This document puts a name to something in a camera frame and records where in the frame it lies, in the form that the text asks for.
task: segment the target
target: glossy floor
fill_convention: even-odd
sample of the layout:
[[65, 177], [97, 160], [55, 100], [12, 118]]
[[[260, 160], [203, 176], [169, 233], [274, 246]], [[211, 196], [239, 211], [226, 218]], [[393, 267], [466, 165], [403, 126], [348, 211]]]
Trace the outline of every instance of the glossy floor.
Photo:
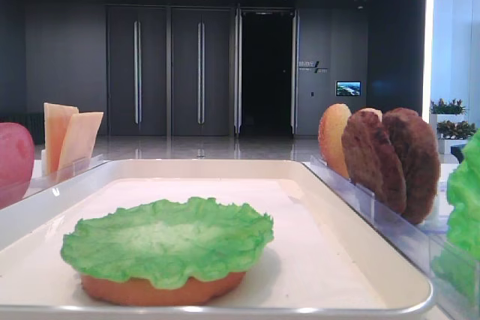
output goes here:
[[[43, 145], [39, 145], [36, 158], [40, 159]], [[102, 136], [95, 145], [94, 155], [102, 154], [106, 160], [119, 159], [279, 159], [310, 161], [319, 154], [318, 141], [259, 137], [234, 139], [228, 137], [154, 137], [154, 136]], [[452, 155], [440, 155], [442, 163], [457, 163]]]

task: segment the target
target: wall-mounted monitor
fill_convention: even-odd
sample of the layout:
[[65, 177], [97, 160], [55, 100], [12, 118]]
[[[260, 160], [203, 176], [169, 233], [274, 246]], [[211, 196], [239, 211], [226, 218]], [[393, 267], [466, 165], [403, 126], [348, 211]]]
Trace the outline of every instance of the wall-mounted monitor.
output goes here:
[[337, 82], [338, 97], [359, 97], [360, 94], [360, 82]]

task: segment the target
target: wall sign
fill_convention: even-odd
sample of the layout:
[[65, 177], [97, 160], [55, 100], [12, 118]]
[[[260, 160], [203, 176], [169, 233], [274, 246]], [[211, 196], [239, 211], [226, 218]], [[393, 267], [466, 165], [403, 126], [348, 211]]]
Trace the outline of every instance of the wall sign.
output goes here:
[[320, 67], [320, 61], [299, 61], [298, 69], [302, 71], [313, 71], [315, 74], [325, 74], [329, 71], [326, 67]]

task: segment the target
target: tomato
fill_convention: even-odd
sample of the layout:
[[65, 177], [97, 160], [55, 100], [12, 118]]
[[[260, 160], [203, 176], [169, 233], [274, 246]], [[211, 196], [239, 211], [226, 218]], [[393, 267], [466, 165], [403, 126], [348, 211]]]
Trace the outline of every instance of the tomato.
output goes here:
[[0, 209], [20, 201], [32, 179], [35, 146], [20, 124], [0, 123]]

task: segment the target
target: white tray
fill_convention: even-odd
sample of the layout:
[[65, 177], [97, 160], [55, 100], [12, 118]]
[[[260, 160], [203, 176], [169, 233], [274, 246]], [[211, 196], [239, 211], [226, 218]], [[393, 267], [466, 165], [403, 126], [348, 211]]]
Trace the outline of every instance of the white tray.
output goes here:
[[[213, 196], [274, 218], [275, 240], [209, 307], [93, 301], [59, 251], [80, 218]], [[282, 160], [121, 160], [0, 211], [0, 319], [420, 319], [430, 281], [308, 168]]]

